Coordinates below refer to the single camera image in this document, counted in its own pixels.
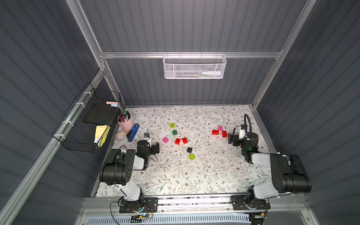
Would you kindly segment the blue stapler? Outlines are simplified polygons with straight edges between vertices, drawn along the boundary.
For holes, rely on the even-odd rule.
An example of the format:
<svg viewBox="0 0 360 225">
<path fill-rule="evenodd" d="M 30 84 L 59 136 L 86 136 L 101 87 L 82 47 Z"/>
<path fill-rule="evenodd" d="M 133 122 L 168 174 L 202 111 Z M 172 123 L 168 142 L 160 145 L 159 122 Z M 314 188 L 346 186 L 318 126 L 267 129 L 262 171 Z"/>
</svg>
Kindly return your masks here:
<svg viewBox="0 0 360 225">
<path fill-rule="evenodd" d="M 136 123 L 131 130 L 127 133 L 127 141 L 128 142 L 132 142 L 138 132 L 140 128 L 140 125 L 138 123 Z"/>
</svg>

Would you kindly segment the aluminium rail front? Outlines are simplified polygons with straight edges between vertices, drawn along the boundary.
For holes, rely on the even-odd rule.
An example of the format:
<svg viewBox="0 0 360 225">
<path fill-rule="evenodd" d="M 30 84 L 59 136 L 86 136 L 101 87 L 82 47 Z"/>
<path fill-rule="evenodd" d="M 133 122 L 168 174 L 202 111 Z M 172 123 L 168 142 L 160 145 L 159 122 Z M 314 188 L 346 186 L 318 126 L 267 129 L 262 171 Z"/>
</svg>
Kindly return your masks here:
<svg viewBox="0 0 360 225">
<path fill-rule="evenodd" d="M 200 194 L 200 195 L 167 195 L 156 196 L 157 213 L 170 212 L 225 212 L 233 210 L 231 198 L 241 198 L 244 194 Z M 118 213 L 119 196 L 87 197 L 84 199 L 80 214 L 108 214 L 110 208 Z M 269 200 L 269 211 L 302 211 L 309 209 L 303 194 L 274 197 Z"/>
</svg>

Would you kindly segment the black notebook in basket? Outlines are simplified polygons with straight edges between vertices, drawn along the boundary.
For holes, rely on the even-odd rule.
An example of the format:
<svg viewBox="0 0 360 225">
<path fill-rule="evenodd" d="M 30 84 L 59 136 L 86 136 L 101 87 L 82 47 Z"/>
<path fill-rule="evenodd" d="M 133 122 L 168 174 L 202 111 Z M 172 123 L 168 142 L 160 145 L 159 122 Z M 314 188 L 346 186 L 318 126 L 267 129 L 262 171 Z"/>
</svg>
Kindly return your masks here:
<svg viewBox="0 0 360 225">
<path fill-rule="evenodd" d="M 118 108 L 111 105 L 94 104 L 86 113 L 83 122 L 95 125 L 108 125 L 112 122 Z"/>
</svg>

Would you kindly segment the white marker in basket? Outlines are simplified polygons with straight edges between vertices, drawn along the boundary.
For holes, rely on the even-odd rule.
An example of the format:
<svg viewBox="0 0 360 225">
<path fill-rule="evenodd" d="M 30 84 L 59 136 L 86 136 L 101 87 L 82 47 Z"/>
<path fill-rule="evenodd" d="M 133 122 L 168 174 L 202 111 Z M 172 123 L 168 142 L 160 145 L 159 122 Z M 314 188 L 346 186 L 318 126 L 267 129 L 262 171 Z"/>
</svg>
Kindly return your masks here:
<svg viewBox="0 0 360 225">
<path fill-rule="evenodd" d="M 201 72 L 201 75 L 207 76 L 207 77 L 220 77 L 222 75 L 221 71 L 203 71 Z"/>
</svg>

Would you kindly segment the round tape roll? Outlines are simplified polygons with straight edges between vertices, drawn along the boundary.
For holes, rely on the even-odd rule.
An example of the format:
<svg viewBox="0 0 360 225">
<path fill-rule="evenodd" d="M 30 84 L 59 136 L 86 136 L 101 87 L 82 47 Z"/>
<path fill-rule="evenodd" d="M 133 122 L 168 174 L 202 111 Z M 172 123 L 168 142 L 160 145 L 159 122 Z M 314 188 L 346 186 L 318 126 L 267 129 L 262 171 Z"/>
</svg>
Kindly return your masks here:
<svg viewBox="0 0 360 225">
<path fill-rule="evenodd" d="M 123 141 L 127 139 L 127 134 L 128 132 L 125 130 L 118 131 L 118 133 L 116 134 L 116 140 Z"/>
</svg>

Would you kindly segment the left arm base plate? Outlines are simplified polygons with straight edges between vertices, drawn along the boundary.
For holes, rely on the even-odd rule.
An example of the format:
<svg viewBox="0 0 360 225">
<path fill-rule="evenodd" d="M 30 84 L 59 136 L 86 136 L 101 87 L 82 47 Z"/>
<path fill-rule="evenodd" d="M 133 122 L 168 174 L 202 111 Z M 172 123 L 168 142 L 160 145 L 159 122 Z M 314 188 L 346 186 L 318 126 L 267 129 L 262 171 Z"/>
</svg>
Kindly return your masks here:
<svg viewBox="0 0 360 225">
<path fill-rule="evenodd" d="M 158 210 L 158 198 L 146 197 L 137 201 L 121 200 L 119 213 L 154 213 Z"/>
</svg>

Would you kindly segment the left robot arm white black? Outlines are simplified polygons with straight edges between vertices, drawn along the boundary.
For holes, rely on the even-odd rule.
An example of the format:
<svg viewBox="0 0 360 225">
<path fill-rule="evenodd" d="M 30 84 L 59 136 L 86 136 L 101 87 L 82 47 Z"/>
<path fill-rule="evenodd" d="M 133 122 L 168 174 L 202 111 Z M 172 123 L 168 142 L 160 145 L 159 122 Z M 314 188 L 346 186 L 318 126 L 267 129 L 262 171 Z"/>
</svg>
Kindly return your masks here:
<svg viewBox="0 0 360 225">
<path fill-rule="evenodd" d="M 143 205 L 144 194 L 132 180 L 133 171 L 144 171 L 152 155 L 160 152 L 159 143 L 151 145 L 148 140 L 137 142 L 137 149 L 128 149 L 121 146 L 111 150 L 105 163 L 100 169 L 98 178 L 109 186 L 114 186 L 123 194 L 123 199 L 128 203 Z"/>
</svg>

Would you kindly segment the pink pen cup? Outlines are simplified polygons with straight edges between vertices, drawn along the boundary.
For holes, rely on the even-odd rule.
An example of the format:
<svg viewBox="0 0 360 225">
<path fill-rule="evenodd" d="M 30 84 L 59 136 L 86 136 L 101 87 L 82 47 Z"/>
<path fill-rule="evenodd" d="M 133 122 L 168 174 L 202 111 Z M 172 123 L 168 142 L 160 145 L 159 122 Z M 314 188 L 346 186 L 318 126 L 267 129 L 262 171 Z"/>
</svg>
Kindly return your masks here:
<svg viewBox="0 0 360 225">
<path fill-rule="evenodd" d="M 133 128 L 135 122 L 134 122 L 133 118 L 131 117 L 128 121 L 118 122 L 118 124 L 122 127 L 123 130 L 129 132 Z"/>
</svg>

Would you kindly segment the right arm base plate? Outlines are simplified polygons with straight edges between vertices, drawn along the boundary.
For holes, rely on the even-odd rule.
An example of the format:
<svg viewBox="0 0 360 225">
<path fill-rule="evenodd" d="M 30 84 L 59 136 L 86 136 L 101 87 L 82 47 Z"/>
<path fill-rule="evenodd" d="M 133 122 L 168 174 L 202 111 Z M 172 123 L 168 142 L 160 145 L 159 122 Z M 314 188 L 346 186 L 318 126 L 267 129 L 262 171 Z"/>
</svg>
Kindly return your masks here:
<svg viewBox="0 0 360 225">
<path fill-rule="evenodd" d="M 269 210 L 271 205 L 269 201 L 264 199 L 256 199 L 253 197 L 242 196 L 231 196 L 230 203 L 235 211 L 240 210 Z"/>
</svg>

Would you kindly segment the yellow sticky note pad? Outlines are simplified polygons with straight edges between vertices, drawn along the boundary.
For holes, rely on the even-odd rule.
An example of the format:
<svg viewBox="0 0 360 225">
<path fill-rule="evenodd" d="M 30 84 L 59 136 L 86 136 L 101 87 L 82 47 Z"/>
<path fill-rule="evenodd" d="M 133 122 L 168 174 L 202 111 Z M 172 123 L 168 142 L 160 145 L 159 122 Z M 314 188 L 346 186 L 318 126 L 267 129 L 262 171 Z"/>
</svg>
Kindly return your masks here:
<svg viewBox="0 0 360 225">
<path fill-rule="evenodd" d="M 101 148 L 102 145 L 105 143 L 109 131 L 109 125 L 96 126 L 94 143 L 97 144 L 99 148 Z"/>
</svg>

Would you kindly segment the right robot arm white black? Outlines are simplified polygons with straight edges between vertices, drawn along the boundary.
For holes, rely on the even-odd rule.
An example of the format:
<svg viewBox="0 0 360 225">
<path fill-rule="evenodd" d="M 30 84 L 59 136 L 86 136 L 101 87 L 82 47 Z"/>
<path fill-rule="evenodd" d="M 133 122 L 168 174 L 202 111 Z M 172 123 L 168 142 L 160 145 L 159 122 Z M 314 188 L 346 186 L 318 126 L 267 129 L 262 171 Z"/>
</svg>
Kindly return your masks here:
<svg viewBox="0 0 360 225">
<path fill-rule="evenodd" d="M 253 132 L 244 134 L 242 139 L 230 134 L 228 143 L 241 148 L 247 163 L 270 169 L 271 180 L 250 186 L 242 198 L 250 209 L 265 205 L 273 197 L 311 191 L 310 178 L 299 156 L 259 152 L 258 135 Z"/>
</svg>

